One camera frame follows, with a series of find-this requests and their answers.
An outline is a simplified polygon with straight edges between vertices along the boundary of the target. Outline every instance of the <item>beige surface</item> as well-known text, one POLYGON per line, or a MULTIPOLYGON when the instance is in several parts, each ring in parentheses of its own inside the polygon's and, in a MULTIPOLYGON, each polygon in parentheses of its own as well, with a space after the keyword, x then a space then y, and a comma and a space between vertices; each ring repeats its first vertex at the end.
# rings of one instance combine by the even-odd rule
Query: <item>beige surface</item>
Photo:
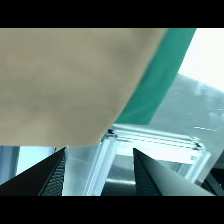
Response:
POLYGON ((98 142, 165 29, 0 29, 0 145, 98 142))

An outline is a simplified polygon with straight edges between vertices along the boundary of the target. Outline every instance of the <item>teal panel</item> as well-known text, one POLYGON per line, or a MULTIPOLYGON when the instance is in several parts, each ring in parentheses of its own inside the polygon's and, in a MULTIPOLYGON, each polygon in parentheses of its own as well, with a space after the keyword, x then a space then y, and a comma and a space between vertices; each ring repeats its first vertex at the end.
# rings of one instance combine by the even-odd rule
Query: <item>teal panel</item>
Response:
POLYGON ((196 28, 170 28, 115 123, 147 125, 174 81, 196 28))

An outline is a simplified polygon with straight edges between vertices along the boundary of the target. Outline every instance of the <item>green fabric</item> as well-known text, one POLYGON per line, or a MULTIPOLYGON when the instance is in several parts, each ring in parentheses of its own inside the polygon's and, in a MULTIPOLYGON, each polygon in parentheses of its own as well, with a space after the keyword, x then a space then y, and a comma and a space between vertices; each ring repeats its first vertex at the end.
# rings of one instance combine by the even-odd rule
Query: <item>green fabric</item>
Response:
POLYGON ((195 30, 168 29, 143 79, 115 123, 149 124, 177 75, 195 30))

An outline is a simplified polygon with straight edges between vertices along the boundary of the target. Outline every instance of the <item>brown paper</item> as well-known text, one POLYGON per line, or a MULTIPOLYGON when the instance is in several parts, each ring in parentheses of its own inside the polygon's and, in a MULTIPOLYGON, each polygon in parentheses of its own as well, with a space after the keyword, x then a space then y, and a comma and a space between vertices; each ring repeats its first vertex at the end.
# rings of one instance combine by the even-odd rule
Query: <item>brown paper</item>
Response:
POLYGON ((97 143, 165 29, 0 29, 0 145, 97 143))

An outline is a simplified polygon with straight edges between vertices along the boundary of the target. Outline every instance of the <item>overexposed white area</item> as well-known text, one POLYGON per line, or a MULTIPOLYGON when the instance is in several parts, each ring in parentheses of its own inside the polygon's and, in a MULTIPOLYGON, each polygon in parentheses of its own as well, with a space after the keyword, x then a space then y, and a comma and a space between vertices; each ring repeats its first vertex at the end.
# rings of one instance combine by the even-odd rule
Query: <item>overexposed white area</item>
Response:
POLYGON ((224 28, 198 28, 179 74, 224 91, 224 28))
POLYGON ((51 147, 21 146, 16 175, 29 169, 52 154, 51 147))

